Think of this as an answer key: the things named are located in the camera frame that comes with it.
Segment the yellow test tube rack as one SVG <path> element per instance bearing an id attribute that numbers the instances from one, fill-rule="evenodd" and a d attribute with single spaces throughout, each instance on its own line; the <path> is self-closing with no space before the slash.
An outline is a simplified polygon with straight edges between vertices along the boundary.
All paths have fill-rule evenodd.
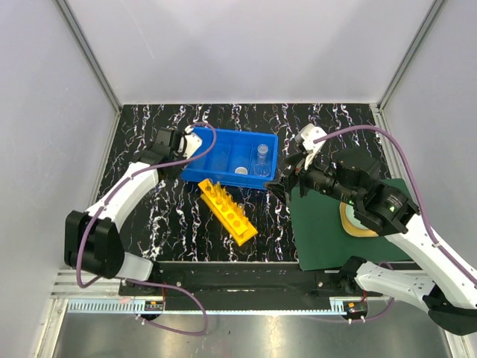
<path id="1" fill-rule="evenodd" d="M 221 205 L 217 205 L 215 202 L 215 195 L 211 197 L 204 192 L 205 180 L 209 179 L 204 179 L 198 184 L 201 190 L 200 197 L 213 212 L 219 222 L 222 223 L 228 233 L 234 238 L 238 246 L 242 246 L 244 243 L 252 239 L 258 233 L 258 230 L 252 225 L 245 213 L 240 211 L 238 203 L 233 200 L 231 194 L 229 194 L 228 191 L 221 186 L 222 194 L 227 192 L 230 196 L 229 209 L 228 211 L 223 212 L 221 210 Z"/>

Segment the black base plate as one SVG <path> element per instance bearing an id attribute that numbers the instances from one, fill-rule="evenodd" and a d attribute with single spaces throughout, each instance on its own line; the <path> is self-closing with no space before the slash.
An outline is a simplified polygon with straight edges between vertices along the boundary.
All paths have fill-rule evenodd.
<path id="1" fill-rule="evenodd" d="M 198 293 L 258 293 L 272 290 L 318 297 L 358 297 L 357 284 L 345 282 L 338 269 L 303 271 L 298 263 L 162 262 L 151 280 Z"/>

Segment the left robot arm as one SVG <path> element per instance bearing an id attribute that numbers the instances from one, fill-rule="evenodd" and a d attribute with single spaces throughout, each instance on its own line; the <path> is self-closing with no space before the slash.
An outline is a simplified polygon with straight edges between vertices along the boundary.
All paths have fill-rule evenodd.
<path id="1" fill-rule="evenodd" d="M 76 280 L 86 288 L 99 278 L 130 278 L 144 295 L 155 294 L 161 277 L 151 261 L 125 252 L 121 227 L 142 198 L 161 180 L 176 178 L 182 164 L 202 144 L 192 133 L 158 131 L 156 139 L 138 152 L 120 180 L 85 211 L 66 217 L 64 261 L 76 270 Z"/>

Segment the aluminium frame rail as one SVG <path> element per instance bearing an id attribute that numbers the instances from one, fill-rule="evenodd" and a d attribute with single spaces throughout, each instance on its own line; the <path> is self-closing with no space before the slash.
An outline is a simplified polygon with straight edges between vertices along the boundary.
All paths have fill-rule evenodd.
<path id="1" fill-rule="evenodd" d="M 89 41 L 86 38 L 86 35 L 83 29 L 80 26 L 80 23 L 74 14 L 73 9 L 66 0 L 53 0 L 53 3 L 57 7 L 62 16 L 66 26 L 68 27 L 70 33 L 72 34 L 75 42 L 80 49 L 83 58 L 90 67 L 98 85 L 100 86 L 103 94 L 106 96 L 110 106 L 113 108 L 115 113 L 120 113 L 122 109 L 122 104 L 120 103 L 117 95 L 115 94 L 113 87 L 110 82 L 107 80 L 107 77 L 101 68 L 101 65 L 95 56 Z"/>

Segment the white round cap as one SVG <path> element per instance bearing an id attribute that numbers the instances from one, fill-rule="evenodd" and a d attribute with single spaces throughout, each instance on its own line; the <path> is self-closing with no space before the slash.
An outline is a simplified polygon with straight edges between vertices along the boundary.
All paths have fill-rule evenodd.
<path id="1" fill-rule="evenodd" d="M 243 166 L 239 166 L 235 169 L 235 173 L 236 174 L 239 174 L 239 175 L 247 175 L 248 174 L 248 170 L 247 168 L 243 167 Z"/>

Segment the clear round flask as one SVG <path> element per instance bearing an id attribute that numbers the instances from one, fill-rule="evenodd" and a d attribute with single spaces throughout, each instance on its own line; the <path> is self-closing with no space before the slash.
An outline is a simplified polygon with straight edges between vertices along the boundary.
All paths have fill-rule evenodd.
<path id="1" fill-rule="evenodd" d="M 271 174 L 271 167 L 267 163 L 256 163 L 253 172 L 256 176 L 268 177 Z"/>

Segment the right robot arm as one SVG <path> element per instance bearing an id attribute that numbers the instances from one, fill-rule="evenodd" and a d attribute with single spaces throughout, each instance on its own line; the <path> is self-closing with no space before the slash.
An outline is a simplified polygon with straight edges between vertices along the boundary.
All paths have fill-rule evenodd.
<path id="1" fill-rule="evenodd" d="M 426 273 L 411 277 L 352 256 L 335 282 L 345 295 L 377 292 L 413 305 L 458 336 L 476 332 L 476 270 L 443 240 L 432 239 L 421 210 L 401 189 L 380 180 L 380 163 L 359 148 L 340 151 L 325 169 L 302 152 L 286 157 L 284 172 L 265 188 L 287 204 L 292 189 L 309 190 L 350 205 L 365 228 L 403 250 Z"/>

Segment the green mat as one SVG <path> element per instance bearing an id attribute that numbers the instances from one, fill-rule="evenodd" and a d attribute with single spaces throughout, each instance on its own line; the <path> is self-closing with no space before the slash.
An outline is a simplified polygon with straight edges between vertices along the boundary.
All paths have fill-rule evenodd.
<path id="1" fill-rule="evenodd" d="M 299 188 L 293 188 L 288 207 L 301 270 L 340 268 L 352 256 L 374 263 L 410 259 L 384 237 L 349 235 L 343 229 L 339 205 L 313 190 L 300 197 Z"/>

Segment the pale green bowl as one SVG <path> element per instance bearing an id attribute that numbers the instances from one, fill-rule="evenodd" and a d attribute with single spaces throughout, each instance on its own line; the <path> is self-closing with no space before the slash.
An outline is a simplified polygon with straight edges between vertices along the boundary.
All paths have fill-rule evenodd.
<path id="1" fill-rule="evenodd" d="M 365 226 L 355 217 L 355 210 L 349 204 L 344 206 L 345 209 L 345 217 L 349 221 L 349 223 L 353 227 L 357 227 L 358 229 L 364 230 Z"/>

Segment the small clear vial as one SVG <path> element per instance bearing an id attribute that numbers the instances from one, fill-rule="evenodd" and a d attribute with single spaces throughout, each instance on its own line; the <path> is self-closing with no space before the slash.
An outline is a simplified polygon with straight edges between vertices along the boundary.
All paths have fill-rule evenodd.
<path id="1" fill-rule="evenodd" d="M 269 148 L 266 144 L 262 143 L 257 147 L 257 160 L 256 163 L 263 165 L 268 161 Z"/>

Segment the blue plastic compartment bin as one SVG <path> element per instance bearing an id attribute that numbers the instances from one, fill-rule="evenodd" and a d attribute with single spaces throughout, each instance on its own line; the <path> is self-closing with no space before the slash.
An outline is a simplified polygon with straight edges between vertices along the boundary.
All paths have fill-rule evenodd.
<path id="1" fill-rule="evenodd" d="M 182 172 L 181 179 L 201 182 L 210 179 L 226 186 L 248 189 L 264 189 L 264 184 L 274 179 L 277 170 L 279 138 L 275 134 L 249 131 L 217 129 L 216 135 L 208 128 L 195 128 L 194 132 L 203 140 L 197 150 L 203 153 L 216 139 L 213 149 L 204 157 L 192 161 Z M 257 147 L 266 144 L 269 148 L 267 164 L 271 167 L 268 177 L 256 176 L 253 167 L 257 160 Z M 247 175 L 235 173 L 239 166 L 247 168 Z"/>

